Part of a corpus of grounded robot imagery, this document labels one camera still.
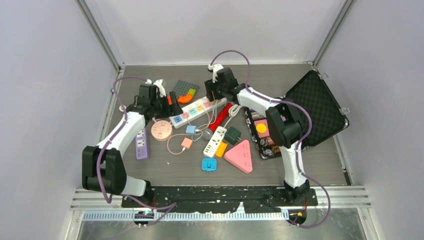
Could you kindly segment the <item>white multicolour power strip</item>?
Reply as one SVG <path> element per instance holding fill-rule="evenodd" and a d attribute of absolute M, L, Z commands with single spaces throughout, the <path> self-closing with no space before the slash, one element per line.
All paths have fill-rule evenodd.
<path fill-rule="evenodd" d="M 169 120 L 171 125 L 178 129 L 185 124 L 188 124 L 189 122 L 191 123 L 193 120 L 205 115 L 206 113 L 209 113 L 214 109 L 214 107 L 221 107 L 225 105 L 226 102 L 227 100 L 225 98 L 210 102 L 209 99 L 204 96 L 184 106 L 182 108 L 182 114 L 170 116 Z"/>

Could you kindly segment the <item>dark green cube adapter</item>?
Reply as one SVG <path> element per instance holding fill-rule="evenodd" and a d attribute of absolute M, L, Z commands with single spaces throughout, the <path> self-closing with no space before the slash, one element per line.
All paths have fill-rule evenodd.
<path fill-rule="evenodd" d="M 235 127 L 231 126 L 224 135 L 224 140 L 231 144 L 235 145 L 241 137 L 241 132 Z"/>

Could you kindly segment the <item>purple power strip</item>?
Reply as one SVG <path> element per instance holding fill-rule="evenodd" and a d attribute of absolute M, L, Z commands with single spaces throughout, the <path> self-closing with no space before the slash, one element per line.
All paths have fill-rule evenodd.
<path fill-rule="evenodd" d="M 149 146 L 148 146 L 148 133 L 145 128 L 137 133 L 135 136 L 135 156 L 139 161 L 149 159 Z"/>

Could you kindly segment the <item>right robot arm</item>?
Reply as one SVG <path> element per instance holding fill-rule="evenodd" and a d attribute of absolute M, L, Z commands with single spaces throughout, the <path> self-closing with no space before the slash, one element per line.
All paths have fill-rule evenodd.
<path fill-rule="evenodd" d="M 312 130 L 312 120 L 300 105 L 272 98 L 254 90 L 246 83 L 239 84 L 232 70 L 220 64 L 209 65 L 212 78 L 205 81 L 209 101 L 226 99 L 265 116 L 268 133 L 279 147 L 284 166 L 284 195 L 291 205 L 299 205 L 310 189 L 304 173 L 302 141 Z"/>

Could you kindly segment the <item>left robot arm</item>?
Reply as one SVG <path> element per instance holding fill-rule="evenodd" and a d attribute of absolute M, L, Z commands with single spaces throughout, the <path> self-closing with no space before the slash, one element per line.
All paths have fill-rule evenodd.
<path fill-rule="evenodd" d="M 176 93 L 166 93 L 158 84 L 141 85 L 134 102 L 128 105 L 118 125 L 95 146 L 82 151 L 82 187 L 105 195 L 130 195 L 141 207 L 153 202 L 150 182 L 127 175 L 123 156 L 152 119 L 182 114 Z"/>

